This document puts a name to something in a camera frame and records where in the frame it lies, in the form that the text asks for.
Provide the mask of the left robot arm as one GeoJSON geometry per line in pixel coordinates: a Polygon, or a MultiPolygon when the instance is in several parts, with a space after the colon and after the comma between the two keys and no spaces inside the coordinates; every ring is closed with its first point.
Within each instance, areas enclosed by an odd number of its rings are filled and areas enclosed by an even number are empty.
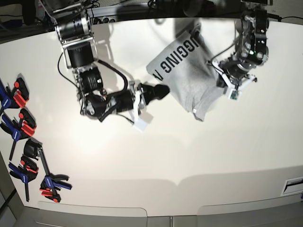
{"type": "Polygon", "coordinates": [[[239,35],[207,62],[218,73],[217,87],[223,88],[232,100],[237,100],[247,85],[258,81],[250,71],[264,65],[269,56],[269,19],[265,6],[271,3],[267,0],[242,0],[241,3],[245,9],[240,17],[239,35]]]}

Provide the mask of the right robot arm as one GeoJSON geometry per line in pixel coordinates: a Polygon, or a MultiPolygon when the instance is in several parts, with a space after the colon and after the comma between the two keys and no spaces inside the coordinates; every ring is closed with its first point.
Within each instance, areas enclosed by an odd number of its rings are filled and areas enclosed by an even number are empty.
{"type": "Polygon", "coordinates": [[[136,84],[107,62],[97,58],[97,47],[85,7],[75,4],[52,11],[55,30],[62,47],[62,57],[72,70],[73,84],[78,91],[80,114],[103,122],[109,115],[133,111],[140,115],[151,101],[161,100],[170,93],[166,85],[136,84]],[[123,88],[108,93],[97,64],[118,74],[123,88]]]}

